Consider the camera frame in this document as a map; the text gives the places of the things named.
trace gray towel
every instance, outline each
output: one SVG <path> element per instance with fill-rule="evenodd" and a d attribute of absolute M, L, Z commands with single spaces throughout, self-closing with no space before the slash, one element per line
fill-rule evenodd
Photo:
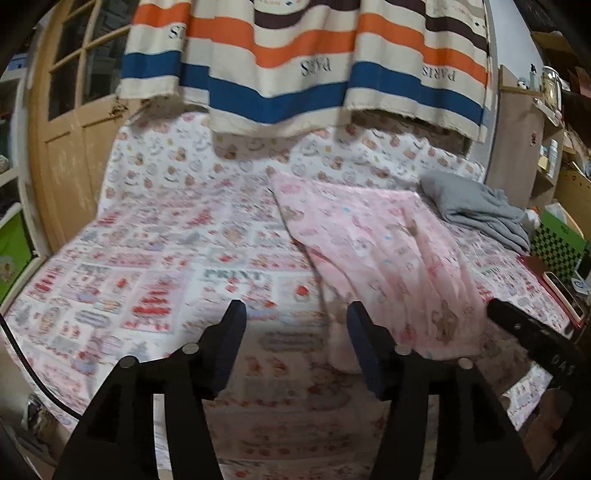
<path fill-rule="evenodd" d="M 509 205 L 502 190 L 435 170 L 423 175 L 421 186 L 444 220 L 476 228 L 520 255 L 530 251 L 530 239 L 521 226 L 525 212 Z"/>

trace wooden door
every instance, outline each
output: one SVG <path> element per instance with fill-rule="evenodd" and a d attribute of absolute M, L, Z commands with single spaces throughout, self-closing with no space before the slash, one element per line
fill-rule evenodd
<path fill-rule="evenodd" d="M 53 251 L 96 216 L 111 146 L 139 107 L 115 89 L 138 0 L 62 0 L 37 54 L 29 105 L 31 174 Z"/>

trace blue stripe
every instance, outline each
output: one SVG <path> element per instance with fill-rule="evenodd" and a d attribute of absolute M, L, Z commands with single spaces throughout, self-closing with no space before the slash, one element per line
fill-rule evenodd
<path fill-rule="evenodd" d="M 181 70 L 181 53 L 178 50 L 165 51 L 154 55 L 128 53 L 123 57 L 122 79 L 149 79 L 174 75 Z"/>
<path fill-rule="evenodd" d="M 209 90 L 209 67 L 183 63 L 181 65 L 181 76 L 178 84 L 181 87 Z"/>
<path fill-rule="evenodd" d="M 180 77 L 180 85 L 209 91 L 209 105 L 254 122 L 276 124 L 302 113 L 342 106 L 348 88 L 367 88 L 410 98 L 422 105 L 457 113 L 480 125 L 484 109 L 461 93 L 436 89 L 406 73 L 393 72 L 377 63 L 357 62 L 348 82 L 315 85 L 306 90 L 271 98 L 256 90 L 209 76 L 209 68 L 181 63 L 179 51 L 155 55 L 129 53 L 123 58 L 121 78 Z"/>
<path fill-rule="evenodd" d="M 410 98 L 421 105 L 457 113 L 476 125 L 480 125 L 482 120 L 482 106 L 467 96 L 452 90 L 426 87 L 413 75 L 393 72 L 377 63 L 368 61 L 355 63 L 349 77 L 348 88 L 367 88 Z"/>
<path fill-rule="evenodd" d="M 343 105 L 347 82 L 315 85 L 301 92 L 263 97 L 256 90 L 209 76 L 206 67 L 185 65 L 180 85 L 209 90 L 209 106 L 254 122 L 277 124 L 301 113 Z"/>

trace screw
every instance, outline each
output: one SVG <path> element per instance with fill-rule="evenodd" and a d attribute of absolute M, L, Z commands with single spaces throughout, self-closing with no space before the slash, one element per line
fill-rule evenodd
<path fill-rule="evenodd" d="M 399 343 L 397 346 L 394 347 L 394 351 L 398 355 L 407 356 L 410 355 L 410 352 L 413 351 L 408 345 L 404 345 L 403 343 Z"/>
<path fill-rule="evenodd" d="M 457 364 L 460 365 L 460 368 L 463 368 L 464 370 L 470 370 L 474 366 L 472 360 L 469 358 L 460 358 L 457 361 Z"/>
<path fill-rule="evenodd" d="M 183 348 L 181 348 L 181 350 L 186 355 L 193 355 L 194 353 L 197 353 L 199 351 L 199 345 L 196 343 L 185 343 L 185 345 L 183 345 Z"/>
<path fill-rule="evenodd" d="M 136 357 L 128 355 L 119 360 L 119 366 L 121 368 L 129 368 L 134 366 L 137 361 L 138 359 Z"/>

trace striped fabric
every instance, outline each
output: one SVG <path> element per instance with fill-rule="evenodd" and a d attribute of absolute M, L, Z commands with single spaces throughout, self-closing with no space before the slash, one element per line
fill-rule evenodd
<path fill-rule="evenodd" d="M 380 109 L 484 141 L 483 0 L 142 0 L 119 95 L 181 95 L 211 128 L 288 137 Z"/>

